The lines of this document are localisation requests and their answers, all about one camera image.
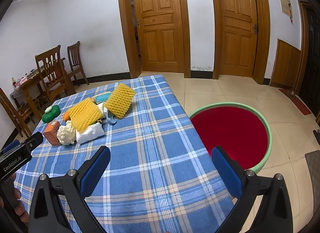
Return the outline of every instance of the human hand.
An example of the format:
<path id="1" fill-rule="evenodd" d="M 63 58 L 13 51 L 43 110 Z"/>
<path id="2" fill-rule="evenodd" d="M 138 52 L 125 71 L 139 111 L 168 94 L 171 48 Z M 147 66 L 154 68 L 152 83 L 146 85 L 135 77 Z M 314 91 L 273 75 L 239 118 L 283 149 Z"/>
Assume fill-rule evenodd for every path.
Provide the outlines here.
<path id="1" fill-rule="evenodd" d="M 17 174 L 14 173 L 10 177 L 14 181 L 14 180 L 16 180 Z M 29 214 L 26 211 L 23 202 L 20 200 L 21 199 L 21 192 L 17 188 L 14 188 L 14 196 L 18 200 L 18 205 L 14 209 L 15 213 L 20 217 L 22 222 L 24 222 L 24 223 L 28 222 L 29 221 Z M 1 208 L 4 208 L 4 202 L 1 197 L 0 197 L 0 206 L 1 206 Z"/>

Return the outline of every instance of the plaid tablecloth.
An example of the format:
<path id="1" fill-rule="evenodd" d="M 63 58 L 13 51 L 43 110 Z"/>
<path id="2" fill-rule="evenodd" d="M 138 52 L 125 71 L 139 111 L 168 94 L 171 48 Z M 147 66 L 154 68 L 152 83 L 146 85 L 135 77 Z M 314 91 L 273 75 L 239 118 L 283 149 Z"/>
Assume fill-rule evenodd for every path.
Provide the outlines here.
<path id="1" fill-rule="evenodd" d="M 132 105 L 105 136 L 70 146 L 47 140 L 17 171 L 16 187 L 30 209 L 38 177 L 62 176 L 78 169 L 101 145 L 111 161 L 86 202 L 107 232 L 215 232 L 233 204 L 188 116 L 161 75 L 123 82 L 136 91 Z M 81 100 L 113 91 L 118 83 L 57 100 L 61 114 Z M 36 131 L 44 131 L 42 121 Z M 62 206 L 75 232 L 81 232 L 65 198 Z"/>

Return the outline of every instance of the cardboard box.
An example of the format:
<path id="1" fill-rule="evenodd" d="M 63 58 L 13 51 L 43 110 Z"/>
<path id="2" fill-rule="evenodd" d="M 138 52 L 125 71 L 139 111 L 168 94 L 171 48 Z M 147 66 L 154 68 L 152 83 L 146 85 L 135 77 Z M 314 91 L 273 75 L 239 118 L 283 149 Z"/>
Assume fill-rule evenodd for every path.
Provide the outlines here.
<path id="1" fill-rule="evenodd" d="M 47 127 L 45 128 L 43 135 L 51 145 L 61 145 L 57 138 L 57 132 L 59 130 L 60 123 L 59 121 L 52 121 L 47 124 Z"/>

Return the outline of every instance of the door lock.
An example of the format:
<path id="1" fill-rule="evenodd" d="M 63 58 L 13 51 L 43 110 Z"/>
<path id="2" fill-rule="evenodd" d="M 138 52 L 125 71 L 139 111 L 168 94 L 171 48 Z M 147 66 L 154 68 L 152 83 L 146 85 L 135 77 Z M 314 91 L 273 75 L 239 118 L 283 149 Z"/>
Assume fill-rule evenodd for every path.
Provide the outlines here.
<path id="1" fill-rule="evenodd" d="M 254 29 L 254 34 L 257 34 L 258 33 L 258 25 L 257 24 L 253 25 L 253 29 Z"/>

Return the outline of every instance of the screw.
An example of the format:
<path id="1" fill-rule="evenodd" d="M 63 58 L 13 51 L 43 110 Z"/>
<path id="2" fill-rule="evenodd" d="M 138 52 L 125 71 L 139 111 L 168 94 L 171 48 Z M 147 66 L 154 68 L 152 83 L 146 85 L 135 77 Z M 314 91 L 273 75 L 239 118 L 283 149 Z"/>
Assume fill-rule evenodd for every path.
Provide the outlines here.
<path id="1" fill-rule="evenodd" d="M 245 173 L 249 176 L 252 177 L 254 175 L 254 172 L 252 170 L 246 170 Z"/>
<path id="2" fill-rule="evenodd" d="M 280 173 L 277 173 L 277 174 L 276 174 L 276 178 L 277 178 L 278 180 L 283 180 L 283 176 L 282 176 L 282 174 L 280 174 Z"/>
<path id="3" fill-rule="evenodd" d="M 40 180 L 44 180 L 45 178 L 47 178 L 47 176 L 45 174 L 41 174 L 39 178 Z"/>
<path id="4" fill-rule="evenodd" d="M 71 169 L 71 170 L 68 171 L 68 175 L 69 176 L 74 176 L 76 174 L 76 172 L 77 172 L 76 170 Z"/>

